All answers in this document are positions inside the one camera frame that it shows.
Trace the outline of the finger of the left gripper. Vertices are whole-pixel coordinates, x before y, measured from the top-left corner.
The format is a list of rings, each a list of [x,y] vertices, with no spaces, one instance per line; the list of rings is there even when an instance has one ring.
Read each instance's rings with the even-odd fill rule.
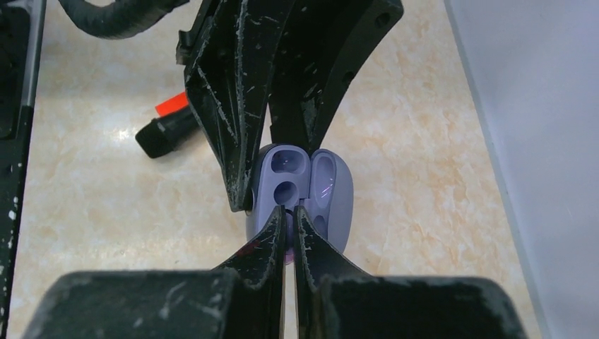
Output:
[[[192,28],[179,34],[186,98],[220,165],[234,212],[250,207],[275,53],[293,5],[202,1]]]
[[[402,16],[400,0],[296,1],[275,56],[272,142],[319,149],[352,80]]]

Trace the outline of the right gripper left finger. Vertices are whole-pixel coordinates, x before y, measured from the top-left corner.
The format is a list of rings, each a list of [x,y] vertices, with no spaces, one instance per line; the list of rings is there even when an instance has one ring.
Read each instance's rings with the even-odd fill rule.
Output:
[[[25,338],[280,338],[287,218],[210,270],[78,271],[51,286]]]

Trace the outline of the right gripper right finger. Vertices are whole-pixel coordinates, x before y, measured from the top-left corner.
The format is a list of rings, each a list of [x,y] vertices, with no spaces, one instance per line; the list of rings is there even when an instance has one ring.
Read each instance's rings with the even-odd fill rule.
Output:
[[[375,276],[293,213],[300,338],[525,338],[505,291],[479,277]]]

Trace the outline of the grey oval pebble case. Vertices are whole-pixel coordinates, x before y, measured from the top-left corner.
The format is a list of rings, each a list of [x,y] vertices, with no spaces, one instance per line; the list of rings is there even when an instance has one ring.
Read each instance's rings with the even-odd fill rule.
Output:
[[[267,145],[260,149],[251,184],[251,208],[246,212],[247,239],[265,226],[275,206],[287,213],[287,252],[292,247],[291,215],[304,206],[317,232],[339,252],[350,235],[354,185],[345,161],[330,150],[308,155],[293,145]]]

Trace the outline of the purple translucent earbud tips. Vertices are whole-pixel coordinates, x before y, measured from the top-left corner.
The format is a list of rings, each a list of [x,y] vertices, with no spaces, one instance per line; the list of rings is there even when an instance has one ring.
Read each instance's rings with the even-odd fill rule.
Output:
[[[285,265],[289,265],[294,262],[294,250],[293,248],[289,248],[285,250]]]

